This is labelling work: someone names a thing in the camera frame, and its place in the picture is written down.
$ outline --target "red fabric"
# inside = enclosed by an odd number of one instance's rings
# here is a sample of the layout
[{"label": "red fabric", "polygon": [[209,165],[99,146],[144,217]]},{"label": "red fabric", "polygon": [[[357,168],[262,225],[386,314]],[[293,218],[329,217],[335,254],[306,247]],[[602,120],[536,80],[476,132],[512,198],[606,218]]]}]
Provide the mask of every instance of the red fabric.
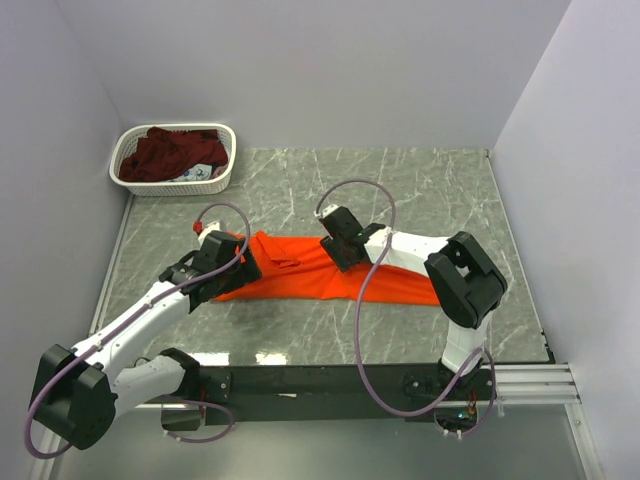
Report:
[{"label": "red fabric", "polygon": [[138,140],[135,153],[124,159],[118,175],[125,182],[164,182],[198,163],[221,167],[228,161],[217,130],[170,132],[152,127]]},{"label": "red fabric", "polygon": [[[226,295],[234,298],[348,298],[355,300],[371,265],[360,264],[342,273],[320,245],[320,237],[270,237],[257,232],[249,239],[262,278]],[[438,305],[431,280],[388,265],[371,279],[365,302]]]}]

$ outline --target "table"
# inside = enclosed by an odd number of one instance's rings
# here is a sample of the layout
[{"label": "table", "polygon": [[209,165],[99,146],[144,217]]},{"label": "table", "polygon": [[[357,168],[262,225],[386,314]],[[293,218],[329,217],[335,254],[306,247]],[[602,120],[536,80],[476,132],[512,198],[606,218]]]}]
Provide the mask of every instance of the table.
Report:
[{"label": "table", "polygon": [[[241,149],[229,187],[215,196],[135,197],[124,219],[95,327],[138,300],[165,267],[197,247],[197,213],[215,200],[240,206],[253,231],[323,236],[313,211],[340,180],[367,177],[384,184],[398,207],[397,229],[428,236],[472,233],[505,275],[509,290],[488,330],[500,362],[546,362],[549,353],[500,200],[488,152],[482,149]],[[385,223],[389,206],[370,186],[344,187],[329,200],[361,221]],[[242,222],[212,210],[230,231]],[[141,355],[176,347],[210,365],[343,364],[354,362],[354,302],[234,300],[200,306],[157,337]],[[362,350],[369,363],[435,362],[447,319],[439,307],[366,304]]]}]

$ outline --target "laundry basket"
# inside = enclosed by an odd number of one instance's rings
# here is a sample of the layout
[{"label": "laundry basket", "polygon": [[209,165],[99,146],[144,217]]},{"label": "laundry basket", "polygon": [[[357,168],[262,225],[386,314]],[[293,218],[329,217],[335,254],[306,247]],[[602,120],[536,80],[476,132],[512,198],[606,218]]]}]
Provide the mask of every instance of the laundry basket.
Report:
[{"label": "laundry basket", "polygon": [[[151,127],[165,130],[217,130],[220,143],[224,146],[229,157],[226,170],[218,177],[210,180],[194,182],[124,182],[118,178],[122,161],[136,151],[138,139],[147,136]],[[141,197],[178,196],[178,195],[210,195],[219,193],[229,185],[231,170],[236,159],[236,134],[226,125],[219,123],[170,123],[164,125],[142,125],[125,132],[118,140],[113,155],[109,175],[118,185],[128,188],[134,195]]]}]

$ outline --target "orange cloth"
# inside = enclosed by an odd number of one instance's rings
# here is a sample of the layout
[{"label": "orange cloth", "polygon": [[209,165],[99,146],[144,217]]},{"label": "orange cloth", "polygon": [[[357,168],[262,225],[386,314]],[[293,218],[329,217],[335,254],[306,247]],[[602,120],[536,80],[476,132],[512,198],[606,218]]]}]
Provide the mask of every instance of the orange cloth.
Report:
[{"label": "orange cloth", "polygon": [[[270,237],[260,231],[249,239],[262,278],[215,300],[234,298],[348,298],[356,300],[371,265],[342,273],[320,245],[319,237]],[[373,276],[366,302],[438,305],[429,278],[388,265]]]}]

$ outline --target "dark red cloth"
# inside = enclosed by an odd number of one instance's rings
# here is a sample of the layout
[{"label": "dark red cloth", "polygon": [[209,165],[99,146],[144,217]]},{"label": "dark red cloth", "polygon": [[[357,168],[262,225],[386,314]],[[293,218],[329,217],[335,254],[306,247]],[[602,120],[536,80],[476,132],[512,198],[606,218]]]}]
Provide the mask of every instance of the dark red cloth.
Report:
[{"label": "dark red cloth", "polygon": [[146,138],[120,166],[125,182],[164,182],[179,177],[198,163],[222,167],[229,162],[217,130],[170,132],[152,127]]}]

